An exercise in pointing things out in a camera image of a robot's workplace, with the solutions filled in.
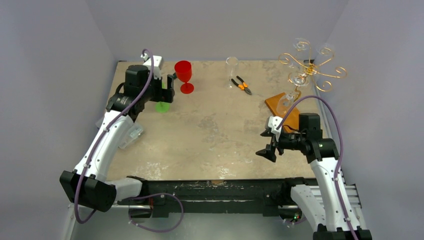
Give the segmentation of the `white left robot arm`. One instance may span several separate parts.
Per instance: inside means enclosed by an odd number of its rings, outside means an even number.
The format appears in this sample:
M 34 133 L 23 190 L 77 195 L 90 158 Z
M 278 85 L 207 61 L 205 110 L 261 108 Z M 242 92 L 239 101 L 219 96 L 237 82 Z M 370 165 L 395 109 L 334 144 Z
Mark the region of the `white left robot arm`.
M 126 147 L 142 133 L 136 122 L 149 101 L 172 103 L 174 77 L 151 74 L 146 65 L 131 65 L 109 98 L 103 121 L 92 144 L 73 171 L 63 171 L 59 182 L 70 202 L 106 212 L 118 201 L 130 198 L 138 205 L 146 203 L 149 191 L 143 179 L 129 176 L 107 181 L 112 160 L 119 148 Z

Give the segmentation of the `clear champagne flute with label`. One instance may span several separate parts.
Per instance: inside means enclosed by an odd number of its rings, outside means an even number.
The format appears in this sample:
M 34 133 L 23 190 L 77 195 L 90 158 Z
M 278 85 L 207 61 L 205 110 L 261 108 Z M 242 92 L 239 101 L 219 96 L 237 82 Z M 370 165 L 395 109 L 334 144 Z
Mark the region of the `clear champagne flute with label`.
M 309 84 L 308 75 L 300 71 L 289 73 L 288 81 L 294 85 L 294 89 L 289 93 L 285 93 L 277 103 L 276 112 L 281 117 L 284 117 L 293 103 L 300 98 L 302 93 L 299 87 L 304 87 Z

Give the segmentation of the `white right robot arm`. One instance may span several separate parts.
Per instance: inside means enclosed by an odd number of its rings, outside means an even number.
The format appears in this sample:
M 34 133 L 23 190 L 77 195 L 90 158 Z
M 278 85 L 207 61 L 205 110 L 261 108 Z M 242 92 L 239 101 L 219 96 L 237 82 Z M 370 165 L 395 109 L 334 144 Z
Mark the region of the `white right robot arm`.
M 313 229 L 314 240 L 371 240 L 371 231 L 360 222 L 359 211 L 353 208 L 346 185 L 341 179 L 341 157 L 333 139 L 324 138 L 321 119 L 316 113 L 299 114 L 298 132 L 288 133 L 283 118 L 270 116 L 263 137 L 271 141 L 256 155 L 275 162 L 275 152 L 300 151 L 317 180 L 321 198 L 306 184 L 289 184 L 281 189 L 280 196 L 288 204 L 296 203 Z

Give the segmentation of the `wooden rack base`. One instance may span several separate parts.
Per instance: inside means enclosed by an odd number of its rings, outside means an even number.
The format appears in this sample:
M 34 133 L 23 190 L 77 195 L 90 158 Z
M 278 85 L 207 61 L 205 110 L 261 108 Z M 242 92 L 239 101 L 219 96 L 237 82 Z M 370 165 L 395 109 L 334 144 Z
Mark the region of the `wooden rack base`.
M 284 118 L 288 110 L 299 98 L 299 94 L 294 91 L 290 93 L 282 92 L 267 98 L 264 102 L 273 116 Z M 296 107 L 289 113 L 283 124 L 285 132 L 292 133 L 299 129 L 299 114 L 300 111 Z

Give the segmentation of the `gold wire glass rack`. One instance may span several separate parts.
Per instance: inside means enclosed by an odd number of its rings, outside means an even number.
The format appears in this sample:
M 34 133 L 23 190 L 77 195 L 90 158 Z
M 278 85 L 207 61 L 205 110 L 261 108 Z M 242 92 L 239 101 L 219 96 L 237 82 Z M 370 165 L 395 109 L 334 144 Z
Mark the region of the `gold wire glass rack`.
M 308 85 L 312 84 L 315 87 L 315 89 L 317 89 L 321 92 L 330 92 L 333 88 L 331 81 L 325 80 L 323 83 L 318 84 L 317 78 L 318 77 L 327 77 L 327 78 L 332 78 L 332 79 L 343 79 L 343 78 L 347 77 L 348 72 L 344 67 L 337 66 L 337 67 L 335 67 L 335 73 L 334 74 L 324 73 L 323 71 L 321 71 L 321 67 L 318 68 L 316 66 L 315 60 L 313 59 L 314 51 L 313 51 L 312 45 L 311 45 L 311 53 L 312 53 L 312 55 L 311 55 L 310 61 L 305 62 L 305 63 L 300 63 L 295 58 L 295 53 L 291 54 L 291 53 L 288 53 L 288 52 L 281 53 L 278 56 L 278 61 L 281 64 L 288 66 L 291 69 L 290 73 L 293 73 L 293 72 L 296 72 L 296 71 L 305 72 L 307 74 L 307 78 L 309 80 Z

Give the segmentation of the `clear round wine glass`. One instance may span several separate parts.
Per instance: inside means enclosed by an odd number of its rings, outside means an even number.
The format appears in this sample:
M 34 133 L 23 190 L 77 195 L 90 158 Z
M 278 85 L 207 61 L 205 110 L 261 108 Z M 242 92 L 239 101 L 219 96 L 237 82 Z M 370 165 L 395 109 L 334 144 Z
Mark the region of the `clear round wine glass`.
M 310 42 L 305 38 L 296 38 L 293 43 L 294 57 L 301 63 L 309 62 L 312 56 L 312 48 Z

